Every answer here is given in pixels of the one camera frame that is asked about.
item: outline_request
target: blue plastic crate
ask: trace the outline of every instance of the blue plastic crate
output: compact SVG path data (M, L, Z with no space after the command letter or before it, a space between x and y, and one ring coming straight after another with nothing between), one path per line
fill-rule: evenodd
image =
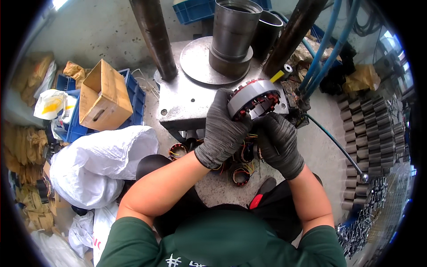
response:
M131 101L133 113L119 128L123 129L131 125L141 125L144 116L145 92L142 91L136 79L130 74L129 69L119 71L125 79L126 89L128 91L129 100ZM74 108L71 122L68 126L67 136L59 134L59 136L67 141L74 142L78 138L99 132L97 130L89 129L80 125L79 123L79 103L80 103L80 89L74 91L67 91L69 95L77 97L76 107Z
M125 78L133 113L118 129L123 129L130 125L141 125L144 117L145 92L131 75L130 69L120 70L119 73Z
M59 91L73 91L76 89L76 80L65 74L59 74L56 80L56 89Z
M271 9L270 0L252 0L264 10ZM213 18L215 13L215 0L187 0L173 5L173 10L179 23L187 25L206 18Z

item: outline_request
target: concrete wall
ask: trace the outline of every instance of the concrete wall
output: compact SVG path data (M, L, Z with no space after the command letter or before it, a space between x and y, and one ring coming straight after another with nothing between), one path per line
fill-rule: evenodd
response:
M298 0L271 0L274 10L289 15ZM190 40L201 33L201 23L181 25L172 8L173 0L161 0L161 6L171 42ZM333 37L338 38L347 21L348 1L343 0ZM332 6L323 11L316 25L326 29ZM359 23L367 14L360 9ZM378 34L361 38L351 33L348 41L359 55L355 63L372 62ZM72 60L83 67L93 67L101 58L114 68L137 67L151 60L142 34L128 0L69 0L56 17L35 38L30 51L48 51L55 54L59 65Z

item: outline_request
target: knee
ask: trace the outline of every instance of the knee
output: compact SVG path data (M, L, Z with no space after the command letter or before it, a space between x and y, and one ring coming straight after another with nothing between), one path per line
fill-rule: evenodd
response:
M167 157L159 154L148 155L141 159L136 169L136 180L141 179L152 171L155 171L163 166L168 165L172 161Z

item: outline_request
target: metal base plate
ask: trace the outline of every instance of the metal base plate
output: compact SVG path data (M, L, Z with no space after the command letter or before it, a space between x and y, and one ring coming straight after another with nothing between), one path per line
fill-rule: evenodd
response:
M185 74L198 82L211 85L227 85L241 80L248 73L249 68L240 76L227 77L211 67L209 64L211 43L212 36L206 36L184 47L179 61Z
M157 118L160 124L179 141L183 137L178 131L203 129L206 125L206 114L216 91L220 87L230 90L237 89L239 85L246 85L252 79L269 79L262 72L261 62L252 59L249 72L241 82L235 82L225 86L207 85L196 82L185 75L179 64L181 51L191 41L181 41L171 43L173 57L178 69L178 75L171 81L162 80L159 71L154 73L154 80L160 89L160 101ZM280 102L286 103L286 97L280 83L276 82L275 87L280 91ZM288 106L281 104L275 106L275 112L288 114Z

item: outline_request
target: black steel column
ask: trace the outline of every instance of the black steel column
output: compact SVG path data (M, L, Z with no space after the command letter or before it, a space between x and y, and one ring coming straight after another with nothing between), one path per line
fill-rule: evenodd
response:
M272 77L286 64L328 0L299 0L263 72Z
M165 81L178 73L167 35L160 0L129 0L151 57Z

